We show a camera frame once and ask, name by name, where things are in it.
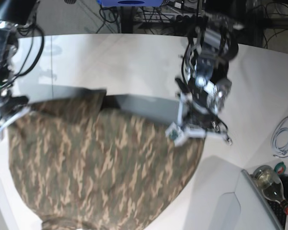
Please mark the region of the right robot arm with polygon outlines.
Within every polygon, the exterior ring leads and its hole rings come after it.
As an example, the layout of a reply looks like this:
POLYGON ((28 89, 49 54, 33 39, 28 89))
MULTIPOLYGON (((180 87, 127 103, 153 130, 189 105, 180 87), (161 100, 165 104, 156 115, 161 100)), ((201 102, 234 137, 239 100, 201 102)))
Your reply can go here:
POLYGON ((13 97, 11 88, 18 78, 30 73, 41 58, 45 34, 36 21, 39 4, 38 0, 0 0, 0 119, 28 103, 25 96, 13 97), (34 61, 28 69, 22 65, 15 71, 12 57, 19 48, 18 36, 35 32, 39 33, 41 43, 34 61))

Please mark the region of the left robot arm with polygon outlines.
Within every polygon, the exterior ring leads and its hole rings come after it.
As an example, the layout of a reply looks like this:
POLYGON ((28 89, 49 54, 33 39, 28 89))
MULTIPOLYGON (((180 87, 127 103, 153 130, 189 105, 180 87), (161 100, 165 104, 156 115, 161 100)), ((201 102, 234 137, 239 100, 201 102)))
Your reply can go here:
POLYGON ((181 77, 175 82, 177 94, 187 113, 178 118, 180 126, 197 126, 204 130, 226 124, 218 117, 230 94, 229 63, 239 46, 233 30, 239 23, 222 12, 210 0, 199 0, 194 23, 187 31, 188 44, 182 56, 181 77))

